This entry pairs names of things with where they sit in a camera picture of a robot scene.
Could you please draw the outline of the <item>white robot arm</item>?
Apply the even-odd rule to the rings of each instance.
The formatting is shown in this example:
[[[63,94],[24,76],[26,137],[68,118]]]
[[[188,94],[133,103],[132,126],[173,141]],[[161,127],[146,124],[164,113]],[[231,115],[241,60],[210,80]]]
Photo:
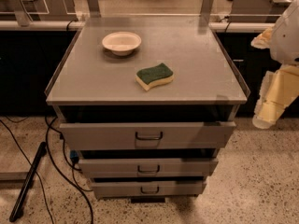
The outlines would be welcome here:
[[[251,45],[269,49],[271,58],[281,64],[276,72],[265,73],[252,118],[256,128],[269,129],[299,97],[299,0],[293,0],[275,25]]]

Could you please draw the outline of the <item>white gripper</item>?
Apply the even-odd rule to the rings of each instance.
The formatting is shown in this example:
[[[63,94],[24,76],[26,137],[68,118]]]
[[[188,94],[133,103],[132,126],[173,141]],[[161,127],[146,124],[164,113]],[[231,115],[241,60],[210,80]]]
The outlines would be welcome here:
[[[269,49],[272,30],[272,27],[265,29],[250,44],[256,49]],[[259,95],[252,124],[259,129],[269,129],[299,97],[299,67],[281,65],[276,72],[267,71]]]

